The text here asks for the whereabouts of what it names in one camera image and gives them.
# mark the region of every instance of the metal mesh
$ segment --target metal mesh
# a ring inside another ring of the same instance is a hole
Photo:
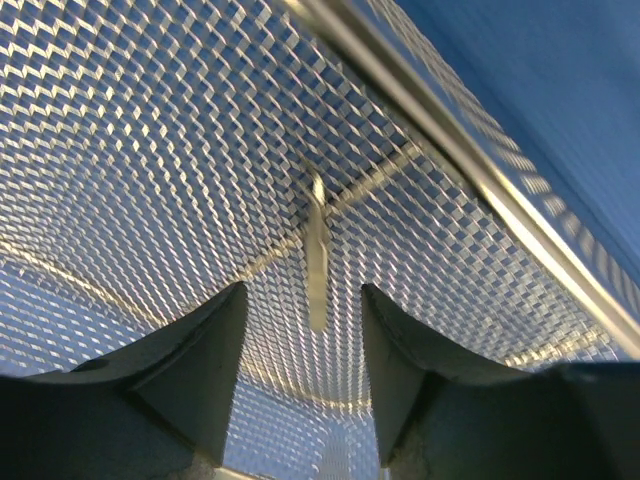
[[[245,279],[225,463],[375,478],[362,283],[510,365],[620,354],[277,6],[6,1],[0,65],[5,373],[68,369]],[[307,324],[302,158],[330,199],[320,335]]]

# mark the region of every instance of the curved dark object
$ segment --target curved dark object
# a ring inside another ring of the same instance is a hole
[[[637,364],[520,372],[371,285],[363,328],[380,461],[394,480],[639,478]]]
[[[220,465],[246,314],[235,284],[72,372],[0,377],[2,477],[160,479],[195,453]]]

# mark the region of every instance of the expanded metal grid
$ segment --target expanded metal grid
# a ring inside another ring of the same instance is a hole
[[[375,478],[362,283],[513,366],[621,354],[279,5],[6,1],[0,65],[5,373],[69,369],[244,279],[225,464]],[[307,321],[303,158],[329,193],[322,334]]]

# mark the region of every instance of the reflective metal surface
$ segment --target reflective metal surface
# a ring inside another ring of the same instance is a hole
[[[508,365],[625,357],[280,4],[6,1],[0,65],[3,373],[69,369],[245,279],[225,466],[373,479],[363,283]],[[326,188],[319,334],[302,159]]]

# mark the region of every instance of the diamond-patterned mesh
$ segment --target diamond-patterned mesh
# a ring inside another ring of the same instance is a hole
[[[362,283],[510,365],[621,354],[277,5],[6,1],[0,65],[4,373],[69,369],[245,279],[225,464],[376,478]],[[329,192],[322,334],[307,321],[303,158]]]

